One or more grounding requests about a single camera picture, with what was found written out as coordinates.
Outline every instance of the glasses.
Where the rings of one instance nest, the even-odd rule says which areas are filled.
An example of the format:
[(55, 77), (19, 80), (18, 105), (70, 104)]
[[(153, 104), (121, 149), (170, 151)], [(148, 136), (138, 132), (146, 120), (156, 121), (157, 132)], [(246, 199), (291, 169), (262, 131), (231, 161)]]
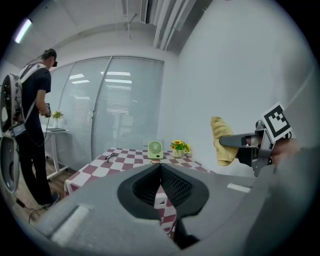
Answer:
[(117, 157), (117, 156), (118, 154), (112, 153), (111, 155), (106, 156), (104, 160), (106, 160), (109, 163), (110, 158)]

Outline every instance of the sneaker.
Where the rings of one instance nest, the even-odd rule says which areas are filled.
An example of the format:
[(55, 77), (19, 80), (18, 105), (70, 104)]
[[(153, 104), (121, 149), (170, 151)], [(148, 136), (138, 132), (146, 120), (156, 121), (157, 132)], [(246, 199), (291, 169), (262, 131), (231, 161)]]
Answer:
[(51, 195), (51, 197), (52, 197), (52, 202), (44, 205), (46, 208), (50, 208), (51, 206), (54, 206), (59, 201), (59, 198), (60, 198), (57, 192), (54, 192)]

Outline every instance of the small fan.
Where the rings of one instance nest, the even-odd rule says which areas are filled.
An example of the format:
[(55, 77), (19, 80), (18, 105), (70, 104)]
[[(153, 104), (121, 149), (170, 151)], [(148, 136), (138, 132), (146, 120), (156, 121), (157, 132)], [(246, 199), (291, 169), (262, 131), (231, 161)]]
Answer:
[(164, 158), (164, 149), (160, 141), (148, 142), (148, 158), (149, 159), (162, 159)]

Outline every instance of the small table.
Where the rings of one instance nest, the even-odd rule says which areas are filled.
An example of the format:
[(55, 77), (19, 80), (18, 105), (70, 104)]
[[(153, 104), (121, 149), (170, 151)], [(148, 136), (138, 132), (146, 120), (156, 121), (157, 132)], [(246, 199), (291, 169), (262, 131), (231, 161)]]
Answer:
[(46, 124), (41, 124), (41, 128), (42, 128), (42, 132), (43, 134), (46, 134), (46, 140), (48, 140), (48, 136), (51, 139), (51, 153), (52, 153), (52, 160), (54, 163), (54, 169), (55, 172), (51, 173), (50, 175), (48, 175), (46, 178), (49, 180), (50, 178), (53, 178), (54, 176), (60, 174), (62, 171), (64, 171), (65, 169), (68, 168), (68, 166), (65, 166), (63, 168), (59, 168), (59, 162), (58, 162), (58, 154), (57, 154), (57, 145), (56, 145), (56, 134), (60, 134), (60, 133), (68, 133), (69, 130), (59, 130), (59, 131), (50, 131), (47, 130), (48, 129), (53, 129), (52, 126), (47, 125)]
[[(110, 156), (112, 153), (116, 153), (118, 156), (111, 158), (110, 161), (107, 162), (105, 160), (106, 156)], [(172, 156), (172, 151), (165, 151), (163, 153), (163, 159), (149, 159), (147, 155), (148, 150), (111, 147), (91, 163), (85, 165), (74, 175), (68, 178), (64, 182), (64, 193), (67, 196), (83, 185), (94, 181), (99, 177), (104, 177), (127, 171), (135, 167), (148, 165), (151, 163), (151, 161), (153, 163), (176, 164), (198, 171), (209, 172), (209, 170), (205, 169), (201, 163), (193, 160), (192, 158), (186, 156), (183, 158), (174, 158)], [(173, 207), (170, 200), (168, 200), (168, 197), (161, 186), (158, 189), (155, 197), (154, 208), (160, 213), (161, 226), (165, 232), (169, 233), (170, 231), (174, 231), (172, 229), (176, 220), (176, 209)]]

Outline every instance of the red and white checkered tablecloth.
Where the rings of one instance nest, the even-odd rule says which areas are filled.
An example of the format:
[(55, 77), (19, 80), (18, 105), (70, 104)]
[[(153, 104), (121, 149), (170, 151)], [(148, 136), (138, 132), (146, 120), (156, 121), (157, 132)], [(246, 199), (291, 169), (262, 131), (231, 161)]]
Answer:
[[(110, 161), (107, 162), (105, 157), (112, 153), (116, 153), (118, 155), (116, 157), (112, 157)], [(67, 196), (71, 194), (78, 188), (98, 179), (99, 177), (116, 174), (135, 167), (150, 164), (151, 159), (149, 159), (147, 155), (148, 150), (111, 147), (64, 182), (65, 195)], [(153, 159), (152, 162), (176, 164), (190, 169), (209, 172), (209, 170), (205, 169), (201, 163), (193, 160), (192, 158), (186, 156), (183, 158), (174, 158), (172, 156), (172, 151), (164, 152), (163, 159)], [(168, 197), (161, 186), (155, 197), (154, 208), (159, 211), (161, 216), (161, 226), (168, 233), (172, 229), (173, 223), (176, 220), (176, 209), (168, 200)]]

